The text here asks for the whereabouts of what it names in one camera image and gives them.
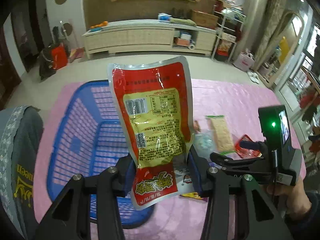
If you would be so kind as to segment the person's right hand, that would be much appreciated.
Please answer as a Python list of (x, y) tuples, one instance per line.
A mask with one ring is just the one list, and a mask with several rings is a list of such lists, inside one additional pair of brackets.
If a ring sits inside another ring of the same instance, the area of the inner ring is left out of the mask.
[(268, 185), (268, 193), (275, 196), (286, 196), (286, 205), (288, 214), (292, 219), (302, 219), (312, 207), (312, 204), (304, 190), (302, 179), (296, 182), (295, 186), (287, 186), (284, 184)]

